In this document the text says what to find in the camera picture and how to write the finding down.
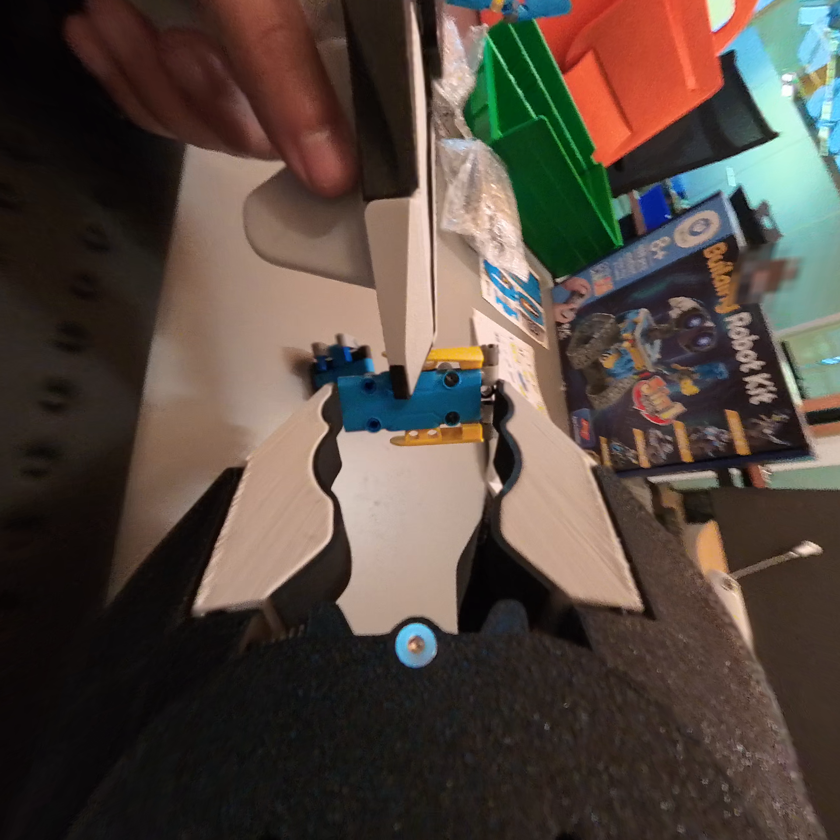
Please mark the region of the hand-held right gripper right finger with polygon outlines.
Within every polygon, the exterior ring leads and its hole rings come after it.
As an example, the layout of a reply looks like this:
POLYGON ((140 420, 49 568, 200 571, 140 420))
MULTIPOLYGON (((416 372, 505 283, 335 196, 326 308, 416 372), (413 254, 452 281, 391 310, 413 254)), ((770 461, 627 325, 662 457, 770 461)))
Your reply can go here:
POLYGON ((498 544, 572 603, 641 613, 594 461, 509 383, 497 384, 493 408, 487 478, 498 544))

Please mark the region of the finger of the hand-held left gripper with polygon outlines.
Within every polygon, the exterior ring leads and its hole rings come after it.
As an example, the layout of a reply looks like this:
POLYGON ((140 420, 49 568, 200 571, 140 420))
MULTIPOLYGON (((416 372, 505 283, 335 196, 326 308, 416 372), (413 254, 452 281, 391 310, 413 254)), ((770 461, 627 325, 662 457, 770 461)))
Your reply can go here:
POLYGON ((363 2, 363 202, 388 370, 411 395, 436 335, 434 2, 363 2))

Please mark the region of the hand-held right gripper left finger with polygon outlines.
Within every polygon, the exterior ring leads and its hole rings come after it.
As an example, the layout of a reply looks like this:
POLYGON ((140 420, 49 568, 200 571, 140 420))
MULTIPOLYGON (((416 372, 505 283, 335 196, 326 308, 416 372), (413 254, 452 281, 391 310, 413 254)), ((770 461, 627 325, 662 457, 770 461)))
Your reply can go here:
POLYGON ((342 461, 337 387, 300 404, 247 457, 192 605, 195 617, 308 617, 347 589, 352 555, 334 492, 342 461))

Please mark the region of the yellow blue brick assembly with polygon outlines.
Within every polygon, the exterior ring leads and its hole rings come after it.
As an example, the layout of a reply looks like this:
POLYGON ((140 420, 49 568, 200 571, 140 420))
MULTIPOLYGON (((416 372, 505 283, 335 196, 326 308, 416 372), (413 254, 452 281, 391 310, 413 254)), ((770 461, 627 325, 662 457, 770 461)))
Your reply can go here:
POLYGON ((335 385, 348 433, 395 433, 395 446, 467 445, 490 439, 498 381, 496 343, 432 349, 408 395, 403 370, 375 370, 371 349, 339 333, 314 342, 311 383, 335 385))

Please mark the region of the grey desk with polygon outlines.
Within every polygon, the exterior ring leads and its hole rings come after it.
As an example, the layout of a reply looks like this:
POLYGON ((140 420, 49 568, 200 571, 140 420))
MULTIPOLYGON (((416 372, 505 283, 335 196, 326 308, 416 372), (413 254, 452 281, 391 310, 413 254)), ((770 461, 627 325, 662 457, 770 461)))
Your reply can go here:
MULTIPOLYGON (((187 146, 108 598, 227 467, 309 397, 312 341, 384 344, 375 291, 274 266, 253 202, 281 168, 187 146)), ((340 606, 357 634, 409 617, 457 628, 455 574, 485 500, 479 444, 397 447, 342 432, 333 484, 352 551, 340 606)))

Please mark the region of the person's left hand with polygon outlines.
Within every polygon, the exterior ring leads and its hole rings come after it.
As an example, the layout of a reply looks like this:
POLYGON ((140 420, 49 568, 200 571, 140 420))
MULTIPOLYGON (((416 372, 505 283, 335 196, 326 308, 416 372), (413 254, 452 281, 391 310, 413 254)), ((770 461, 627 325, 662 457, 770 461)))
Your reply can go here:
POLYGON ((205 28, 157 27, 131 2, 84 2, 63 36, 142 130, 283 161, 316 195, 357 181, 354 139, 297 1, 196 2, 205 28))

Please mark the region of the blue sticker sheet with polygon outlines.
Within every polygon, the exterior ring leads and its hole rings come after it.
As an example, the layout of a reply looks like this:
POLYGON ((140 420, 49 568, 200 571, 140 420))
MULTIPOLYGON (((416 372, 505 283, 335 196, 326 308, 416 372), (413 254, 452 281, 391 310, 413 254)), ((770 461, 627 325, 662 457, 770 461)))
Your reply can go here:
POLYGON ((482 259, 479 285, 486 303, 538 345, 549 347, 542 289, 533 273, 524 280, 482 259))

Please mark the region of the open instruction booklet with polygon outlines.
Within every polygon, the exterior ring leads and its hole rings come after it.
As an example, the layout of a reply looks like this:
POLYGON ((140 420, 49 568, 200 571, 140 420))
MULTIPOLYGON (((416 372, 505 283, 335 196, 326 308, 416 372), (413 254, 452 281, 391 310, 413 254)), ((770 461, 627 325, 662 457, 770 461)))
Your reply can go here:
POLYGON ((497 346, 499 377, 547 415, 532 346, 477 309, 472 311, 471 326, 477 344, 497 346))

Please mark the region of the green plastic bin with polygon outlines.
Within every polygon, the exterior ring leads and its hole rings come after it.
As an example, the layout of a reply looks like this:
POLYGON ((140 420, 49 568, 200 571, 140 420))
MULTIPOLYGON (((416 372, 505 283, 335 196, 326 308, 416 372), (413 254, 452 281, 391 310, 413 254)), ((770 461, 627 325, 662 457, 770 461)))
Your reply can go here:
POLYGON ((499 23, 464 108, 507 169, 524 244, 554 277, 623 246, 606 168, 535 22, 499 23))

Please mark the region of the dark blue toy kit box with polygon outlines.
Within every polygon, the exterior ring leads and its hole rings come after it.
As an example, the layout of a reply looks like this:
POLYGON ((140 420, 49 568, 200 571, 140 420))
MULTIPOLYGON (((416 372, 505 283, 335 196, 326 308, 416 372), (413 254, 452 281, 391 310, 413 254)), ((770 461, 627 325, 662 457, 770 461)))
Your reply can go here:
POLYGON ((747 239, 717 193, 554 285, 574 442, 630 476, 812 457, 758 302, 747 239))

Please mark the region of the metal rod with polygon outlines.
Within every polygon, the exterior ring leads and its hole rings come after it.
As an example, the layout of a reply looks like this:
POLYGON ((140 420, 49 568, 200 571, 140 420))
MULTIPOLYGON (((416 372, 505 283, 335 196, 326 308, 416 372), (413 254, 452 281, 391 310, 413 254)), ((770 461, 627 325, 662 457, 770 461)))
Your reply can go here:
POLYGON ((823 552, 824 549, 822 546, 820 546, 816 542, 806 540, 798 542, 791 549, 788 549, 783 553, 775 554, 774 556, 769 557, 766 560, 751 563, 750 565, 740 570, 732 570, 728 574, 729 577, 731 577, 733 580, 739 581, 740 579, 746 578, 748 576, 763 571, 767 571, 776 566, 783 565, 793 560, 803 560, 819 557, 823 554, 823 552))

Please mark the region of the orange foam carrier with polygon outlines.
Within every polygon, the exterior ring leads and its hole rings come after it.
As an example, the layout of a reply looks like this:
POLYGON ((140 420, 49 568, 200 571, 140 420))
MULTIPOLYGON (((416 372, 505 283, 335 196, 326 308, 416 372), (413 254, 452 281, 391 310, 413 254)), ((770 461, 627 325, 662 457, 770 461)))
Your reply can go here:
POLYGON ((577 1, 541 18, 595 161, 613 165, 714 95, 719 55, 756 5, 734 2, 718 29, 705 1, 577 1))

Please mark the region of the black dimpled foam mat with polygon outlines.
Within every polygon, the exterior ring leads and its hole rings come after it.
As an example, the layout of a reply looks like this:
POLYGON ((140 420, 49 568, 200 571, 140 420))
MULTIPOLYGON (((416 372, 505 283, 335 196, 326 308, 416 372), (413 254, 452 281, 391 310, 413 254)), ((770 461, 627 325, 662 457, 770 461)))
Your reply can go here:
POLYGON ((2 650, 108 578, 183 152, 2 111, 2 650))

